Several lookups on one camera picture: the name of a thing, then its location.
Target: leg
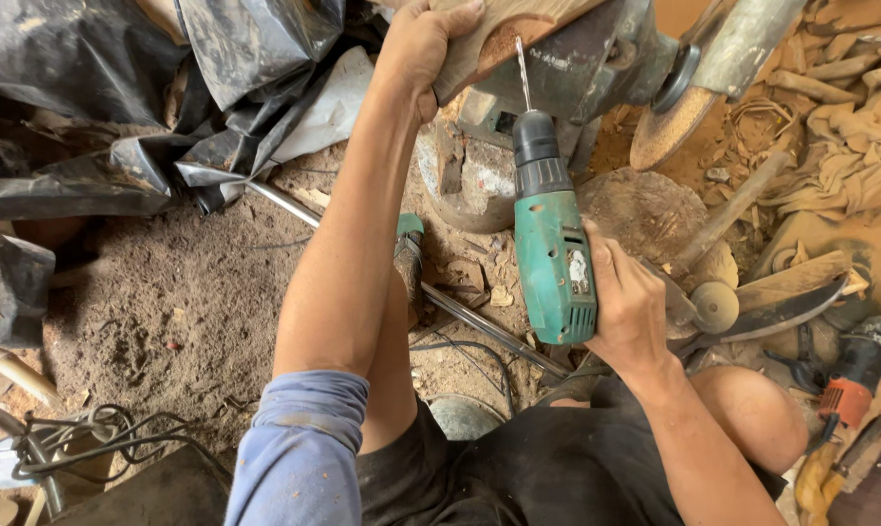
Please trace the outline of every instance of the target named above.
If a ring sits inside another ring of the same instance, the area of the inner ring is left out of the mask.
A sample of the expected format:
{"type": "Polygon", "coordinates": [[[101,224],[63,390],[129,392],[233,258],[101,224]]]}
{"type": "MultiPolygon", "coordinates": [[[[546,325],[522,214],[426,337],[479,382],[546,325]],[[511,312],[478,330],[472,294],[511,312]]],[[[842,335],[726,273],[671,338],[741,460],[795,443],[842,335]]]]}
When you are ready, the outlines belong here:
{"type": "Polygon", "coordinates": [[[712,367],[690,382],[742,455],[763,469],[781,474],[807,448],[800,406],[769,378],[741,367],[712,367]]]}
{"type": "Polygon", "coordinates": [[[388,301],[378,333],[375,357],[365,379],[369,399],[359,454],[384,448],[400,437],[418,413],[408,356],[408,295],[401,275],[392,269],[388,301]]]}

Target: hand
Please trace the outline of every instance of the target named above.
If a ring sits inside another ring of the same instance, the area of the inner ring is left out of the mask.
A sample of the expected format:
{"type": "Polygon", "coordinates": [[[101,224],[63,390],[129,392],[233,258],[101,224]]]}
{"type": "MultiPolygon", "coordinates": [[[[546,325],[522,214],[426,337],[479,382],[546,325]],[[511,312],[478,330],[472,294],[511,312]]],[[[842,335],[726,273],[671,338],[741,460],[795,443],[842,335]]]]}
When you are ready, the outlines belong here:
{"type": "Polygon", "coordinates": [[[447,57],[447,39],[469,33],[486,6],[471,0],[445,11],[432,11],[427,0],[398,10],[378,54],[374,86],[396,86],[412,95],[421,124],[434,119],[437,101],[431,84],[447,57]]]}
{"type": "Polygon", "coordinates": [[[640,396],[671,373],[682,375],[665,340],[665,284],[627,256],[619,242],[602,237],[596,223],[585,219],[583,229],[599,300],[597,334],[586,346],[640,396]]]}

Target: sticker on drill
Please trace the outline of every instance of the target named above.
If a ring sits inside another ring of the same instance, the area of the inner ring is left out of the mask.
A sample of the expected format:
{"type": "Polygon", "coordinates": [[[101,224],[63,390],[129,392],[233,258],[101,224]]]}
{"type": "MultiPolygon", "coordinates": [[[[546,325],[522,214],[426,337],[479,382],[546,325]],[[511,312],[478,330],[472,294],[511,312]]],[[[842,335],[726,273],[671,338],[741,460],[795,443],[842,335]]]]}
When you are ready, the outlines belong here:
{"type": "Polygon", "coordinates": [[[570,289],[576,295],[590,293],[590,266],[581,250],[566,251],[567,267],[570,269],[570,289]]]}

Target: green cordless drill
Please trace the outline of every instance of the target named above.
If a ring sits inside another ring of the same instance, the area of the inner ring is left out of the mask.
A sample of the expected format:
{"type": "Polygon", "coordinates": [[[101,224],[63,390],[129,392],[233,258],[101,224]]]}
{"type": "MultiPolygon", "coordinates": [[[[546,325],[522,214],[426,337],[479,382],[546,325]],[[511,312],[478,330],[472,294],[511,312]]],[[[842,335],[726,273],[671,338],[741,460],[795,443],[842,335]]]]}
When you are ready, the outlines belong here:
{"type": "Polygon", "coordinates": [[[597,322],[590,245],[551,116],[531,109],[521,38],[516,46],[528,106],[512,128],[517,168],[515,243],[522,291],[540,341],[579,343],[593,337],[597,322]]]}

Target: blue shirt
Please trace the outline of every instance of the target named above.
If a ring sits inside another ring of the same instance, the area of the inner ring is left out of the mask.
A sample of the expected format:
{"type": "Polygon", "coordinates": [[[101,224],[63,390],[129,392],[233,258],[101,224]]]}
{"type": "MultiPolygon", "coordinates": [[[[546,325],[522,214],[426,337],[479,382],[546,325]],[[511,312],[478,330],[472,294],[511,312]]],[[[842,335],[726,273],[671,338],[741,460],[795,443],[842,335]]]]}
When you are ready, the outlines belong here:
{"type": "Polygon", "coordinates": [[[226,526],[361,524],[356,453],[369,383],[336,371],[278,376],[239,444],[226,526]]]}

